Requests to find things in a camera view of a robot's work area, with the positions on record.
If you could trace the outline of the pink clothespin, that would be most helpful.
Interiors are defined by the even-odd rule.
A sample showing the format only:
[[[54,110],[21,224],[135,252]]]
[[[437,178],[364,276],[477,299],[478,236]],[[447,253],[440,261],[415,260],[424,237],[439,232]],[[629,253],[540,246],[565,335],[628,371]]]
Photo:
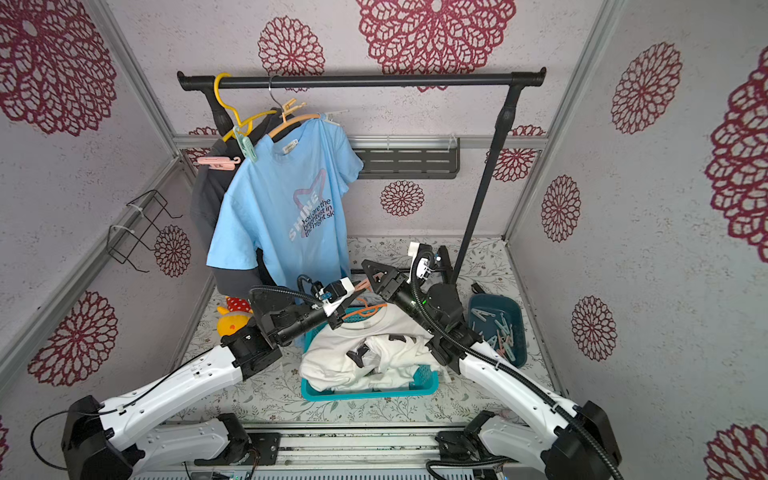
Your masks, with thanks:
[[[355,285],[355,291],[356,292],[365,292],[371,290],[371,284],[368,279],[361,281],[360,283]]]
[[[235,171],[242,162],[240,157],[201,156],[197,158],[199,166],[208,166],[210,170]]]

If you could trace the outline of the dark grey t-shirt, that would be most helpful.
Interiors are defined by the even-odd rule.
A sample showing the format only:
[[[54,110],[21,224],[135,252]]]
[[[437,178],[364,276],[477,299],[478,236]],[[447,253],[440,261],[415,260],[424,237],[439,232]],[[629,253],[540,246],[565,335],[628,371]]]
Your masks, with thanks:
[[[190,200],[190,216],[204,247],[204,256],[207,256],[210,248],[225,193],[238,169],[239,165],[231,171],[212,169],[208,165],[198,169]],[[254,253],[254,268],[231,270],[212,267],[220,294],[247,299],[254,286],[276,285],[266,268],[263,251],[257,248]]]

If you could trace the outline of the beige clothespin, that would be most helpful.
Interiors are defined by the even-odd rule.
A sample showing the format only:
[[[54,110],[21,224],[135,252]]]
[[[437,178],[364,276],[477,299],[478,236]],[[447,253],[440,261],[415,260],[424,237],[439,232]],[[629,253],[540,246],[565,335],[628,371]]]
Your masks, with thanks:
[[[283,121],[286,121],[287,117],[291,115],[294,111],[301,108],[302,105],[297,103],[296,98],[290,99],[288,102],[282,105],[282,118]]]

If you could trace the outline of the mint green clothespin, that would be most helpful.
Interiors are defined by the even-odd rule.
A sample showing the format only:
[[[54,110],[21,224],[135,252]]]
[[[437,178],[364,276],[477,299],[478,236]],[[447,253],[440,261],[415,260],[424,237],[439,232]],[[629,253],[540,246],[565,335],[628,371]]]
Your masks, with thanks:
[[[235,139],[237,140],[237,143],[239,145],[239,148],[244,156],[245,159],[250,160],[251,162],[255,163],[257,160],[257,156],[254,151],[254,145],[252,141],[250,140],[249,136],[244,133],[239,128],[233,129],[233,135]]]

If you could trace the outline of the orange plastic hanger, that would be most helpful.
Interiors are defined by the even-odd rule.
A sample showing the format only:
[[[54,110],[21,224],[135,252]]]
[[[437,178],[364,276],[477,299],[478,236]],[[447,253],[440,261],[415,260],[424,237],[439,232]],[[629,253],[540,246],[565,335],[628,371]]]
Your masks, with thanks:
[[[373,292],[373,289],[371,287],[370,291],[365,292],[356,292],[356,293],[366,293],[366,292]],[[361,319],[367,319],[371,316],[376,315],[380,310],[386,307],[386,303],[378,303],[378,304],[369,304],[365,299],[361,300],[360,305],[356,306],[350,306],[343,317],[343,320],[345,321],[359,321]]]

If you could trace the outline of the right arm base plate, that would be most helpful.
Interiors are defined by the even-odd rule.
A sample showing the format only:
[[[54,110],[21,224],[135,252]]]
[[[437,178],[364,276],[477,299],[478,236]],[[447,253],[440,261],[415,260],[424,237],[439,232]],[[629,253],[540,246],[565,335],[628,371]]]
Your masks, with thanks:
[[[459,430],[439,431],[435,436],[440,460],[459,464],[490,464],[499,457],[490,453],[475,435]]]

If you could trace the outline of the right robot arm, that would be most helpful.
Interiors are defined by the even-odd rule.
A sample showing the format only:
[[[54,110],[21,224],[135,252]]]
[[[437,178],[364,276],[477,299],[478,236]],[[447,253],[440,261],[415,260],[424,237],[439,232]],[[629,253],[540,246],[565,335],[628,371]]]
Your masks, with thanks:
[[[423,291],[414,273],[370,260],[362,269],[377,295],[431,333],[428,348],[441,365],[520,418],[514,423],[482,413],[470,424],[467,434],[488,453],[489,464],[513,461],[548,479],[621,478],[620,450],[605,412],[545,389],[498,355],[469,327],[455,286],[438,283]]]

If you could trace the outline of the grey clothespin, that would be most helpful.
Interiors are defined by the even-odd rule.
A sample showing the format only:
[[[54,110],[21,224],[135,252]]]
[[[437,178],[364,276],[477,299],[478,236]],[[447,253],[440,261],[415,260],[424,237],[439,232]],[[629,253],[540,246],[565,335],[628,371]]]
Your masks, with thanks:
[[[344,114],[344,113],[348,113],[348,112],[349,112],[349,110],[348,110],[348,109],[345,109],[345,110],[338,110],[338,111],[329,111],[329,112],[324,112],[324,113],[323,113],[323,119],[324,119],[326,122],[330,123],[330,124],[333,124],[333,125],[338,125],[338,126],[340,126],[340,125],[341,125],[341,123],[339,122],[340,116],[341,116],[342,114]]]

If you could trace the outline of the yellow plastic hanger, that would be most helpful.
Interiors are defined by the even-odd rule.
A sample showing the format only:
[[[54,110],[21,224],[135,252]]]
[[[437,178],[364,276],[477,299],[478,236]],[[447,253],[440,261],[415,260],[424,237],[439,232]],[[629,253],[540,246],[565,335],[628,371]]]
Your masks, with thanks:
[[[265,117],[267,115],[275,115],[278,113],[277,109],[272,108],[270,110],[266,110],[258,114],[255,114],[247,119],[242,119],[238,110],[235,107],[227,105],[222,100],[222,97],[220,94],[220,84],[224,78],[228,78],[228,77],[231,77],[231,74],[226,72],[222,72],[218,74],[214,79],[214,85],[213,85],[213,93],[218,105],[221,106],[226,112],[230,112],[234,115],[233,125],[231,127],[226,127],[226,132],[221,137],[221,139],[224,142],[234,137],[236,133],[243,133],[245,135],[249,135],[255,128],[255,122],[258,119]]]

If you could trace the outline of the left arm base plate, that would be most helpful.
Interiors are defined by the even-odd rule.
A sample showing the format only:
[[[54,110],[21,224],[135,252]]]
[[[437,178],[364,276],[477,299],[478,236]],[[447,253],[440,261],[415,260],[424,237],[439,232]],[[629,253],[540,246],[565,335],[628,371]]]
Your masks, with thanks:
[[[271,466],[276,463],[282,435],[277,432],[248,433],[247,440],[231,441],[224,451],[209,460],[196,459],[195,466]]]

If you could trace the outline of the light blue garment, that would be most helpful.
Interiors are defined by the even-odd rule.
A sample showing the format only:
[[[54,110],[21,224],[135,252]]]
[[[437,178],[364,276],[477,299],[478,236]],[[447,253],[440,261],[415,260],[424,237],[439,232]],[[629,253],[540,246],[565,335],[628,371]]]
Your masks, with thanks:
[[[363,163],[343,128],[310,119],[262,137],[228,185],[206,258],[220,294],[247,299],[257,285],[323,284],[350,273],[342,199]]]

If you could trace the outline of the wooden hanger metal hook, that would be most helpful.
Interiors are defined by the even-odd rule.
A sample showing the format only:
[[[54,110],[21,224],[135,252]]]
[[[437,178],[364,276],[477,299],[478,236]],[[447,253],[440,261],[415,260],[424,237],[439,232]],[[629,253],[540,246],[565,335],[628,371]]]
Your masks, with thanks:
[[[280,110],[281,110],[281,123],[278,126],[276,126],[273,130],[271,130],[269,132],[269,134],[268,134],[268,136],[272,140],[276,140],[277,137],[282,132],[284,132],[286,129],[289,129],[290,127],[292,127],[294,125],[301,124],[303,121],[307,121],[307,120],[311,120],[311,119],[319,119],[321,117],[321,115],[317,114],[317,113],[307,113],[307,114],[303,114],[303,115],[296,115],[296,113],[299,110],[303,109],[307,105],[306,102],[301,102],[301,103],[297,102],[298,104],[301,104],[302,107],[297,109],[296,111],[294,111],[291,115],[289,115],[287,117],[286,121],[283,121],[283,118],[282,118],[282,105],[285,104],[285,103],[280,104],[277,101],[277,99],[275,98],[274,94],[273,94],[273,81],[276,78],[277,78],[277,76],[275,74],[272,74],[272,75],[270,75],[268,77],[268,92],[269,92],[270,98],[273,100],[273,102],[277,106],[280,106]]]

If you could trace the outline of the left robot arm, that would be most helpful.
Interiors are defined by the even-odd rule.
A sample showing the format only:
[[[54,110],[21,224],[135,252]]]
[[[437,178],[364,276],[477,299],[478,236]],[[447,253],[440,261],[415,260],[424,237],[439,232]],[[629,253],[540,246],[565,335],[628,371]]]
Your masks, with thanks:
[[[348,294],[323,306],[290,305],[256,318],[219,345],[166,376],[103,402],[86,396],[67,411],[61,448],[72,479],[129,479],[158,466],[182,462],[228,465],[255,453],[234,414],[173,426],[168,419],[199,400],[237,385],[277,362],[283,346],[327,322],[339,324],[353,300]]]

